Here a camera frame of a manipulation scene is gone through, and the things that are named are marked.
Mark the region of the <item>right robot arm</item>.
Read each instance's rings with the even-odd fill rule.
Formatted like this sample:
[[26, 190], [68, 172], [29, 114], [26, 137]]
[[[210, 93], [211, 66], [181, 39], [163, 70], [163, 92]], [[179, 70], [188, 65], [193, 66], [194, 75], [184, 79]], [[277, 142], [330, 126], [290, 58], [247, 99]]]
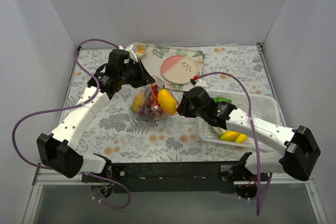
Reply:
[[321, 154], [309, 128], [301, 125], [292, 129], [252, 119], [233, 104], [215, 102], [201, 87], [183, 93], [177, 112], [186, 118], [199, 117], [211, 126], [245, 134], [274, 150], [264, 154], [245, 153], [228, 171], [232, 177], [242, 180], [251, 180], [258, 173], [286, 173], [307, 181]]

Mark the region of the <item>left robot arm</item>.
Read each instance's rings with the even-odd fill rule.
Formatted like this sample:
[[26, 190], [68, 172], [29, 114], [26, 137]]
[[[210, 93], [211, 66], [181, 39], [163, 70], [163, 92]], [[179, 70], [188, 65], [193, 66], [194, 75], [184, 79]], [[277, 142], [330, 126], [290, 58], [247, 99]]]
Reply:
[[78, 173], [93, 173], [100, 182], [111, 178], [111, 161], [99, 154], [79, 154], [76, 149], [83, 133], [98, 112], [123, 85], [133, 88], [154, 83], [131, 47], [114, 49], [87, 83], [76, 108], [48, 135], [41, 134], [37, 147], [43, 165], [73, 178]]

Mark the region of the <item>lychee bunch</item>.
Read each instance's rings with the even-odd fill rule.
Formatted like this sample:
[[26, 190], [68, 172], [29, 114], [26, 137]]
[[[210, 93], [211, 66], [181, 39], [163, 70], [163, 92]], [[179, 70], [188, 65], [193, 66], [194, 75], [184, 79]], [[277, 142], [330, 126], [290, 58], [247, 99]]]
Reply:
[[159, 102], [153, 95], [149, 95], [149, 97], [147, 98], [146, 106], [150, 106], [151, 109], [155, 111], [156, 116], [161, 116], [163, 113]]

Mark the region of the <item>clear orange-zip bag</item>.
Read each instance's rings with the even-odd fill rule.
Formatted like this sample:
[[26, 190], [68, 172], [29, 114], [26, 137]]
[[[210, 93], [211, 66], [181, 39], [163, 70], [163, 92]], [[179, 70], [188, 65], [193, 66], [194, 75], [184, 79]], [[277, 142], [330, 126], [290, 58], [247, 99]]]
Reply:
[[172, 85], [157, 76], [152, 77], [154, 83], [146, 85], [145, 89], [133, 98], [130, 111], [147, 121], [158, 121], [177, 115], [179, 102], [172, 92]]

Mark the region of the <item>orange mango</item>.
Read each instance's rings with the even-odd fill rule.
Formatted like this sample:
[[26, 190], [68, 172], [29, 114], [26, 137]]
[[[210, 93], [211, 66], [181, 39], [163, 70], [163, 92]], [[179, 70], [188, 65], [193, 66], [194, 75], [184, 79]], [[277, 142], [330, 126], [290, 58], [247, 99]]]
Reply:
[[138, 109], [143, 105], [143, 103], [144, 103], [144, 93], [141, 92], [134, 97], [133, 102], [130, 106], [130, 110], [133, 113], [137, 113]]

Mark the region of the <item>brown passion fruit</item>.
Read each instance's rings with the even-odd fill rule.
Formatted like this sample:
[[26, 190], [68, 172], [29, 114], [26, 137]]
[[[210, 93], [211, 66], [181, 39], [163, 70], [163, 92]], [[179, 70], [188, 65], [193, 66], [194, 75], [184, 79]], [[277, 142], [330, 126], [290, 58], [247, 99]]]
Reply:
[[156, 121], [156, 113], [151, 109], [150, 106], [142, 106], [137, 111], [137, 115], [140, 119], [147, 121]]

